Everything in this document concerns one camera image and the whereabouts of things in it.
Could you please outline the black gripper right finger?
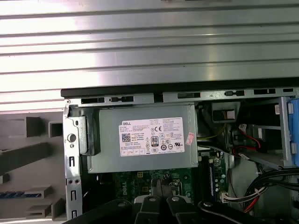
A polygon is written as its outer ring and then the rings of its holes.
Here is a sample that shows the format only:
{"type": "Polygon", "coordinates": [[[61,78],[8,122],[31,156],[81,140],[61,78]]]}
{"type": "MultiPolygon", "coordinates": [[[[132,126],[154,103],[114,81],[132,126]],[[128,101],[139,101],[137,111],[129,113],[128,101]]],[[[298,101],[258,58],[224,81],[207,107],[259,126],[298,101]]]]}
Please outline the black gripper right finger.
{"type": "Polygon", "coordinates": [[[239,210],[217,202],[188,203],[174,195],[168,180],[162,180],[162,195],[178,224],[265,224],[266,221],[252,217],[239,210]]]}

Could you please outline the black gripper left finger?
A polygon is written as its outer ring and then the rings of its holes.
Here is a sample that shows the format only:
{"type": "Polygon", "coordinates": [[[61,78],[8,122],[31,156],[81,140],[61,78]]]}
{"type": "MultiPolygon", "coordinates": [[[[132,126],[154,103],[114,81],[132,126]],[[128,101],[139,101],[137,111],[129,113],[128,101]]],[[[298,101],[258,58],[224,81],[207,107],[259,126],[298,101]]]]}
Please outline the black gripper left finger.
{"type": "Polygon", "coordinates": [[[151,195],[137,197],[134,203],[115,199],[78,217],[68,220],[69,224],[158,224],[163,199],[159,179],[151,183],[151,195]]]}

